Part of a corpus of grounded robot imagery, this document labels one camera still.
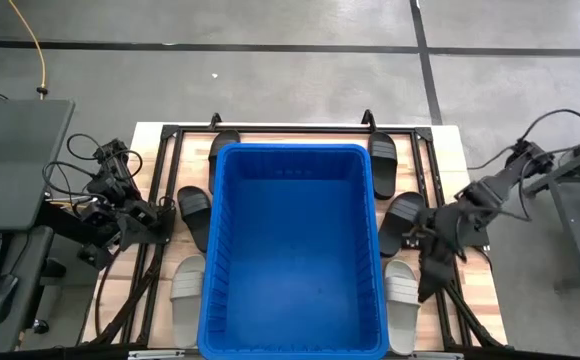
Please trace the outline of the silver metal bracket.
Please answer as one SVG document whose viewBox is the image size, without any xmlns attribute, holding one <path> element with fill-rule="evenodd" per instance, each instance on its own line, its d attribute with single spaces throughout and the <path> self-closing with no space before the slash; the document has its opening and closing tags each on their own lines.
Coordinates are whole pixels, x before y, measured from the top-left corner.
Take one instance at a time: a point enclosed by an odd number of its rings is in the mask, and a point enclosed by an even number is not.
<svg viewBox="0 0 580 360">
<path fill-rule="evenodd" d="M 407 360 L 465 360 L 461 353 L 452 352 L 413 352 Z"/>
<path fill-rule="evenodd" d="M 127 360 L 182 360 L 185 356 L 186 352 L 183 350 L 137 350 L 130 351 Z"/>
</svg>

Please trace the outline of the dark grey desk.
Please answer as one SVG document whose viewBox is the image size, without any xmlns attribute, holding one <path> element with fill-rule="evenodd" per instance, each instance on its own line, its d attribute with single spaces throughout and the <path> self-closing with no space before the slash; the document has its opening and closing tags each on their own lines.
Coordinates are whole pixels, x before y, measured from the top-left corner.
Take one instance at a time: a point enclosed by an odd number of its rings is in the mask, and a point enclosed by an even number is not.
<svg viewBox="0 0 580 360">
<path fill-rule="evenodd" d="M 51 228 L 39 226 L 16 233 L 10 241 L 1 273 L 12 273 L 19 282 L 10 311 L 0 323 L 0 353 L 13 351 L 19 345 L 21 333 L 32 327 L 43 292 L 41 274 L 54 236 Z"/>
</svg>

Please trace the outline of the black slide sandal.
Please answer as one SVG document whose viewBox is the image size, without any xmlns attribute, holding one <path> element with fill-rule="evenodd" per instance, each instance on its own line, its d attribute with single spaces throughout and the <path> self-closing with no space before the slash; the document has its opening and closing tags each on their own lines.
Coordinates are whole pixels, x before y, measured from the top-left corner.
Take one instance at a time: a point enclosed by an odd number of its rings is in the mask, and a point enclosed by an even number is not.
<svg viewBox="0 0 580 360">
<path fill-rule="evenodd" d="M 240 134 L 235 130 L 224 130 L 214 138 L 208 155 L 209 162 L 208 190 L 210 191 L 211 194 L 214 193 L 215 188 L 215 176 L 219 152 L 223 147 L 227 145 L 240 142 L 241 142 Z"/>
<path fill-rule="evenodd" d="M 393 139 L 384 132 L 375 131 L 368 139 L 374 196 L 388 200 L 395 194 L 398 157 Z"/>
<path fill-rule="evenodd" d="M 188 227 L 197 249 L 206 253 L 212 212 L 209 197 L 198 187 L 184 186 L 177 192 L 177 202 L 180 216 Z"/>
<path fill-rule="evenodd" d="M 385 212 L 378 232 L 382 257 L 393 257 L 402 248 L 416 243 L 412 230 L 424 205 L 424 197 L 417 192 L 404 192 L 395 197 Z"/>
</svg>

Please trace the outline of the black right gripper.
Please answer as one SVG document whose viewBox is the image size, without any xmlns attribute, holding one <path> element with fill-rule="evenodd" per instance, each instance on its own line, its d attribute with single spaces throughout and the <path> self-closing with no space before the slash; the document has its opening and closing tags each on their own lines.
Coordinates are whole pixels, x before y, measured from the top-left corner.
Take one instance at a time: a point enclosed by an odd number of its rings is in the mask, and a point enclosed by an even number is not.
<svg viewBox="0 0 580 360">
<path fill-rule="evenodd" d="M 442 290 L 453 276 L 454 255 L 464 255 L 461 222 L 469 203 L 463 200 L 438 208 L 423 207 L 419 221 L 406 222 L 401 233 L 403 248 L 420 248 L 418 301 L 425 302 Z"/>
</svg>

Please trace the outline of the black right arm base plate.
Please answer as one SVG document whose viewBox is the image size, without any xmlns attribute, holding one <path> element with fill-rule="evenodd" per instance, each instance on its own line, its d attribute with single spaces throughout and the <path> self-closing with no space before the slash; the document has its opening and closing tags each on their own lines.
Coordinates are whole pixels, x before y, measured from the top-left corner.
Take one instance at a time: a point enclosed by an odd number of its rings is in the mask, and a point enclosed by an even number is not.
<svg viewBox="0 0 580 360">
<path fill-rule="evenodd" d="M 464 247 L 488 247 L 490 240 L 485 229 L 475 230 L 469 228 L 461 237 L 461 242 Z"/>
</svg>

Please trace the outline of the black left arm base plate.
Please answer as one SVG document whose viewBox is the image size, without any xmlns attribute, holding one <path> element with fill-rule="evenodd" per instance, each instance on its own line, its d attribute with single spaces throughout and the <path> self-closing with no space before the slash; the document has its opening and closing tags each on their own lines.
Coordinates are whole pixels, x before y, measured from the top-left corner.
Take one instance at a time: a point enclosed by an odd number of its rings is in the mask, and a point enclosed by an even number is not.
<svg viewBox="0 0 580 360">
<path fill-rule="evenodd" d="M 167 208 L 163 211 L 157 211 L 158 221 L 152 226 L 145 226 L 139 221 L 130 218 L 127 221 L 128 225 L 132 223 L 141 224 L 142 235 L 141 241 L 137 244 L 165 244 L 171 237 L 174 220 L 176 218 L 176 211 L 174 208 Z"/>
</svg>

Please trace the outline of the grey slide sandal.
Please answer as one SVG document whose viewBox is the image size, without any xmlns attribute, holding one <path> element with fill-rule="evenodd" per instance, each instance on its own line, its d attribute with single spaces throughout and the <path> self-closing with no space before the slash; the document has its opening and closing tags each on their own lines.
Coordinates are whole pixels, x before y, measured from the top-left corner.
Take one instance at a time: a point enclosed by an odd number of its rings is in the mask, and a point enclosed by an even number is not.
<svg viewBox="0 0 580 360">
<path fill-rule="evenodd" d="M 390 350 L 409 356 L 415 349 L 420 308 L 414 271 L 401 260 L 390 261 L 384 271 L 384 289 Z"/>
<path fill-rule="evenodd" d="M 205 265 L 202 255 L 189 256 L 179 264 L 172 279 L 173 341 L 178 348 L 197 345 Z"/>
</svg>

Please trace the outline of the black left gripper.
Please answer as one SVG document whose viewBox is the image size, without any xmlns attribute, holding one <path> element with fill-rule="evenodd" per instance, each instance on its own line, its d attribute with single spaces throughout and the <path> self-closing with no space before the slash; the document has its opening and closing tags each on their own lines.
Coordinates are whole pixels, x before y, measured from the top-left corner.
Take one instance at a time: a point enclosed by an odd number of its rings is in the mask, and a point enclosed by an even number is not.
<svg viewBox="0 0 580 360">
<path fill-rule="evenodd" d="M 141 224 L 128 225 L 130 216 L 114 204 L 95 199 L 80 213 L 81 221 L 99 230 L 110 230 L 119 227 L 119 249 L 125 251 L 130 245 L 141 241 Z"/>
</svg>

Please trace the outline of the large blue plastic bin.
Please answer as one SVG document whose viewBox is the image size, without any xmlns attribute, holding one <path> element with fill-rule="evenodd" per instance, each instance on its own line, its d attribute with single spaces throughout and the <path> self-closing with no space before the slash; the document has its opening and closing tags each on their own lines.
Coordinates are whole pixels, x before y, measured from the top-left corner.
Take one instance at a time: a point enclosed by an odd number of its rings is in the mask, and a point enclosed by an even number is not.
<svg viewBox="0 0 580 360">
<path fill-rule="evenodd" d="M 378 360 L 387 315 L 368 152 L 218 156 L 198 330 L 209 360 Z"/>
</svg>

